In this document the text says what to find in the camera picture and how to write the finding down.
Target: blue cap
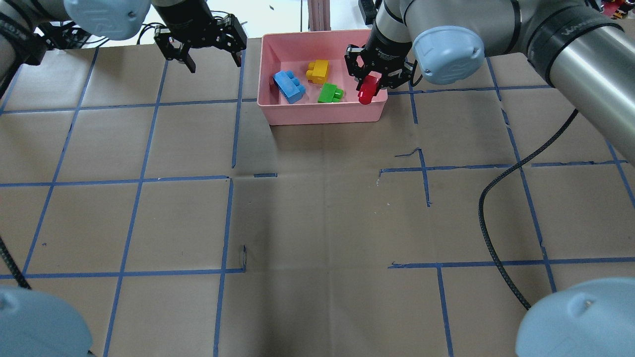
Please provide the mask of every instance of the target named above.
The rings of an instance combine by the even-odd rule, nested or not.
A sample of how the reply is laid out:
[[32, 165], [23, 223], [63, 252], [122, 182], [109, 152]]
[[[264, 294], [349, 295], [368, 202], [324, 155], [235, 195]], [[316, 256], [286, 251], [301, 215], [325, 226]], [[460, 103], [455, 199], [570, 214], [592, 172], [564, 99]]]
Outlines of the blue cap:
[[485, 45], [473, 31], [439, 26], [423, 31], [412, 46], [426, 81], [451, 84], [471, 76], [483, 64]]

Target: pink plastic box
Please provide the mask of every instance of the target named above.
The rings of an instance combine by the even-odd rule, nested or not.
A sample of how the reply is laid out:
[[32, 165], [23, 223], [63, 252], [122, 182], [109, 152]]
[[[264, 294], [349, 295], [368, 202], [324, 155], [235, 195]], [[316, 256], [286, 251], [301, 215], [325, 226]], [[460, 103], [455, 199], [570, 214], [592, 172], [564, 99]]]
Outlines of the pink plastic box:
[[[357, 123], [378, 121], [388, 92], [380, 90], [371, 104], [358, 102], [357, 82], [349, 76], [344, 53], [349, 44], [366, 44], [370, 30], [297, 32], [268, 34], [262, 38], [258, 105], [270, 125]], [[327, 82], [345, 91], [339, 103], [318, 103], [322, 86], [308, 82], [309, 62], [328, 60]], [[278, 90], [272, 76], [279, 71], [293, 71], [307, 88], [307, 93], [289, 104]]]

